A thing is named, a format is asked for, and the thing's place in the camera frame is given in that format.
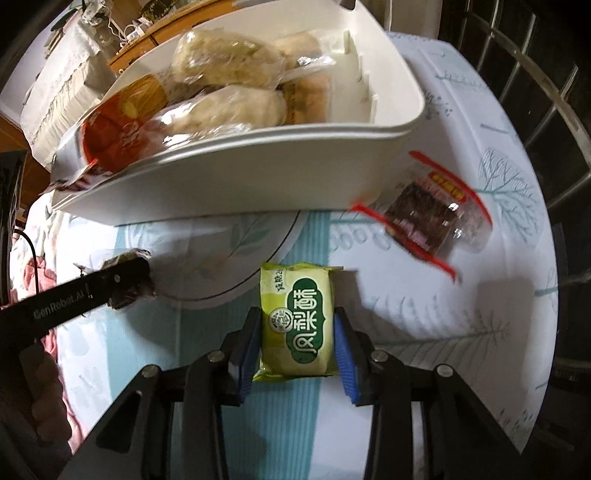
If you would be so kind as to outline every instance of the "white cloth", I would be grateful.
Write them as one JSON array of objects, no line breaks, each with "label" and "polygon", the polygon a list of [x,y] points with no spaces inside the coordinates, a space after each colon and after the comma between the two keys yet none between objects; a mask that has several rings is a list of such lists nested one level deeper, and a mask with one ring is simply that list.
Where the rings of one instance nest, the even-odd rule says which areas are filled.
[{"label": "white cloth", "polygon": [[44,167],[65,131],[100,102],[115,81],[92,30],[77,22],[66,31],[22,109],[22,131]]}]

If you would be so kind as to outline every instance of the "red-edged plastic bag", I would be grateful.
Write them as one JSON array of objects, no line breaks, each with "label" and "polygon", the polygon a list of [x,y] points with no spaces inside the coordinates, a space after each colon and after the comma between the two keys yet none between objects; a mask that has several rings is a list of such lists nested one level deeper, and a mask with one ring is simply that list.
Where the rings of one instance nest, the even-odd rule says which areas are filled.
[{"label": "red-edged plastic bag", "polygon": [[383,211],[355,205],[386,226],[386,231],[415,257],[448,273],[456,271],[437,253],[449,241],[481,251],[492,232],[492,219],[480,197],[464,181],[424,153],[410,151],[413,164],[397,174],[393,203]]}]

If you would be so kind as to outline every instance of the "black cable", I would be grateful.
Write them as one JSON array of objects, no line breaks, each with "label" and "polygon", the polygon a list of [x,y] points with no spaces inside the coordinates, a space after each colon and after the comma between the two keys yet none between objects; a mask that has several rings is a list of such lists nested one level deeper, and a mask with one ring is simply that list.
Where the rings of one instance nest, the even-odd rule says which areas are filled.
[{"label": "black cable", "polygon": [[33,267],[35,268],[35,291],[36,291],[36,293],[39,293],[39,275],[37,273],[37,254],[35,253],[35,247],[33,246],[33,242],[31,242],[31,239],[29,238],[29,236],[25,232],[23,232],[20,228],[15,228],[14,233],[21,235],[27,241],[27,243],[29,244],[29,247],[31,247],[31,252],[33,253]]}]

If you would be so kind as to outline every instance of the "wooden desk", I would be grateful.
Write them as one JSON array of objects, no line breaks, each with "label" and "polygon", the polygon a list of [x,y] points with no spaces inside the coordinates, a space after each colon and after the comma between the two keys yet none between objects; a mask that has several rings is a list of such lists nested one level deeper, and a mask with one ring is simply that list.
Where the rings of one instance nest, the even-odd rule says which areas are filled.
[{"label": "wooden desk", "polygon": [[110,60],[109,67],[115,75],[121,75],[129,65],[161,43],[207,20],[238,10],[233,3],[234,0],[197,0],[179,9],[157,21],[142,37],[125,46]]}]

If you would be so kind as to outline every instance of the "chocolate snack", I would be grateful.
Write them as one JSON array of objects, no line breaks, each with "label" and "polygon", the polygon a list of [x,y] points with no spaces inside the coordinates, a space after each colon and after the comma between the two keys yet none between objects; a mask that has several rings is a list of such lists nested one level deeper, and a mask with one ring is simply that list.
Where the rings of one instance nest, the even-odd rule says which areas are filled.
[{"label": "chocolate snack", "polygon": [[[443,245],[457,222],[456,214],[448,205],[414,182],[402,191],[385,215],[406,232],[408,239],[430,254]],[[391,228],[386,231],[393,238],[397,237]]]}]

